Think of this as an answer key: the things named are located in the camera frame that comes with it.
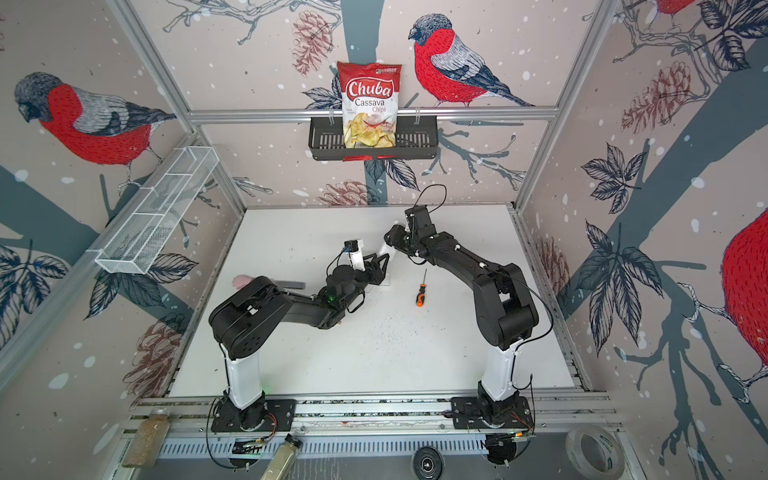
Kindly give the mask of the orange black screwdriver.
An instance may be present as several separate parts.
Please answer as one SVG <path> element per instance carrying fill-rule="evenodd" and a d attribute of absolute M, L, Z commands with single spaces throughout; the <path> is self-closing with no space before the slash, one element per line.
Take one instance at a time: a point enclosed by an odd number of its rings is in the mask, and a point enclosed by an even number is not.
<path fill-rule="evenodd" d="M 423 279 L 422 279 L 422 282 L 420 283 L 419 290 L 418 290 L 417 297 L 416 297 L 416 301 L 415 301 L 416 306 L 419 307 L 419 308 L 423 307 L 424 303 L 425 303 L 426 288 L 427 288 L 426 276 L 427 276 L 427 272 L 424 272 Z"/>

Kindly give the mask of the white remote control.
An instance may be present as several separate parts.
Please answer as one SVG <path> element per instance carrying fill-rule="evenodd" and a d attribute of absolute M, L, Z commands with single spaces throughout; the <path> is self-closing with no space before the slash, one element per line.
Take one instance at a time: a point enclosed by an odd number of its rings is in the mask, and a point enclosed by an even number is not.
<path fill-rule="evenodd" d="M 378 250 L 377 255 L 379 257 L 388 257 L 389 259 L 392 259 L 394 257 L 394 254 L 396 253 L 396 250 L 391 247 L 390 245 L 387 245 L 386 243 L 383 243 Z"/>

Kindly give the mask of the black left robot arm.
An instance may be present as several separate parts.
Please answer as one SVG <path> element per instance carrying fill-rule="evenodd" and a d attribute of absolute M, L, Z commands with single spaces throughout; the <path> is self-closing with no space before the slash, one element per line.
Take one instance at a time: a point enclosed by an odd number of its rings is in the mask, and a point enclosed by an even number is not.
<path fill-rule="evenodd" d="M 386 277 L 390 255 L 371 253 L 362 268 L 340 265 L 314 296 L 285 290 L 265 276 L 256 277 L 217 306 L 209 316 L 213 337 L 225 359 L 227 390 L 212 430 L 255 431 L 271 412 L 259 375 L 258 351 L 282 323 L 319 330 L 334 327 L 365 301 L 365 290 Z"/>

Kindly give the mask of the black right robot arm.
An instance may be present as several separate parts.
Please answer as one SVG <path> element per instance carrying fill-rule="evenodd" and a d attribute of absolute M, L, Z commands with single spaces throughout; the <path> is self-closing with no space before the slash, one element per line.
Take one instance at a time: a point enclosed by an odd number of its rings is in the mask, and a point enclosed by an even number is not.
<path fill-rule="evenodd" d="M 490 427 L 515 421 L 531 432 L 533 415 L 515 375 L 519 350 L 532 339 L 539 315 L 522 270 L 484 259 L 453 235 L 439 232 L 425 205 L 407 209 L 405 216 L 405 225 L 396 224 L 384 235 L 386 245 L 450 272 L 472 291 L 476 323 L 488 344 L 478 383 L 480 418 Z"/>

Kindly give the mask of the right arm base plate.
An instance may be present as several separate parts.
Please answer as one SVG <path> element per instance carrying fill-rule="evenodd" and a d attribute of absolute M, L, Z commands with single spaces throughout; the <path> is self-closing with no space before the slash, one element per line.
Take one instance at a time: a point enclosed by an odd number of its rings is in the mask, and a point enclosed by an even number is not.
<path fill-rule="evenodd" d="M 510 397 L 491 401 L 479 397 L 453 397 L 451 406 L 443 412 L 457 430 L 533 428 L 533 410 L 525 397 Z"/>

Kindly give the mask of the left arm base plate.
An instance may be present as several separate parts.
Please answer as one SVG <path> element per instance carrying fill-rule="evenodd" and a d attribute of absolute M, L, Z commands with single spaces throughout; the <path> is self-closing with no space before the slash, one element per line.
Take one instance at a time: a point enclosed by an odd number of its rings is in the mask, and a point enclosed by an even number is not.
<path fill-rule="evenodd" d="M 240 410 L 225 397 L 213 407 L 210 429 L 214 433 L 289 432 L 295 409 L 293 399 L 263 398 Z"/>

